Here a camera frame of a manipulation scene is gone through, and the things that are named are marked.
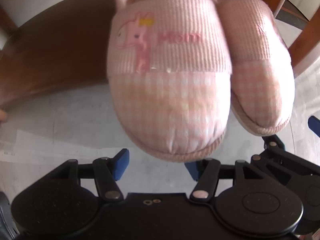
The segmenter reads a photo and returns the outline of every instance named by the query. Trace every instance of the gingham fabric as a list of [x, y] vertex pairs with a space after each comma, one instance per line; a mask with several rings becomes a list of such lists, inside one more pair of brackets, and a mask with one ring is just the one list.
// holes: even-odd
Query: gingham fabric
[[211, 0], [128, 5], [113, 19], [107, 66], [118, 119], [141, 149], [189, 162], [221, 143], [231, 60]]
[[275, 134], [290, 120], [294, 78], [272, 12], [261, 0], [223, 0], [217, 8], [232, 58], [232, 110], [252, 134]]

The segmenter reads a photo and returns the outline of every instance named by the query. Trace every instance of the chair leg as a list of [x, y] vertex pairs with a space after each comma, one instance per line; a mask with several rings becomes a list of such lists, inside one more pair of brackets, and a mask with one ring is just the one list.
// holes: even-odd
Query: chair leg
[[5, 122], [7, 120], [7, 113], [3, 110], [0, 110], [0, 122]]

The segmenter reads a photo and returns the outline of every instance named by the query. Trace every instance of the pink giraffe applique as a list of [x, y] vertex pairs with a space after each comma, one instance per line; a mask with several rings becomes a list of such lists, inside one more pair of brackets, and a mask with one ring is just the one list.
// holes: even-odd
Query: pink giraffe applique
[[118, 48], [135, 46], [135, 71], [139, 73], [150, 70], [151, 26], [153, 24], [154, 16], [152, 13], [147, 13], [143, 17], [141, 13], [138, 13], [134, 20], [122, 25], [117, 33], [116, 45]]

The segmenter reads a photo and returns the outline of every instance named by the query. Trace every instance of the screw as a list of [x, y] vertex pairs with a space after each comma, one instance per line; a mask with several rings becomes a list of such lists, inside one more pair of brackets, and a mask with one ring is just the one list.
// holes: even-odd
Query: screw
[[109, 198], [109, 199], [118, 199], [121, 197], [121, 194], [120, 192], [118, 191], [115, 191], [115, 190], [110, 190], [110, 191], [107, 191], [104, 196], [106, 198]]
[[153, 203], [152, 200], [149, 200], [149, 199], [143, 201], [143, 204], [145, 204], [147, 206], [152, 205], [152, 203]]
[[195, 198], [207, 198], [209, 193], [204, 190], [196, 190], [192, 193]]
[[259, 160], [261, 160], [261, 157], [260, 157], [259, 155], [253, 155], [253, 156], [252, 156], [252, 159], [253, 159], [254, 161], [259, 161]]

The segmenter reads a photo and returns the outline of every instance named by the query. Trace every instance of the tile floor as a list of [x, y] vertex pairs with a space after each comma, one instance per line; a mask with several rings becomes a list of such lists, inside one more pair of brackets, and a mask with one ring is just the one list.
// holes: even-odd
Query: tile floor
[[[277, 21], [288, 45], [299, 29]], [[108, 85], [68, 90], [20, 101], [7, 109], [9, 120], [0, 127], [0, 189], [10, 200], [20, 191], [70, 158], [80, 163], [114, 156], [121, 148], [131, 152], [130, 165], [119, 186], [127, 192], [186, 192], [195, 182], [184, 165], [155, 159], [138, 149], [123, 132], [113, 111]], [[294, 153], [291, 124], [279, 134]], [[223, 144], [212, 154], [222, 163], [249, 161], [263, 151], [263, 141], [245, 131], [230, 114]], [[94, 182], [84, 187], [95, 192]], [[218, 191], [231, 185], [226, 181]]]

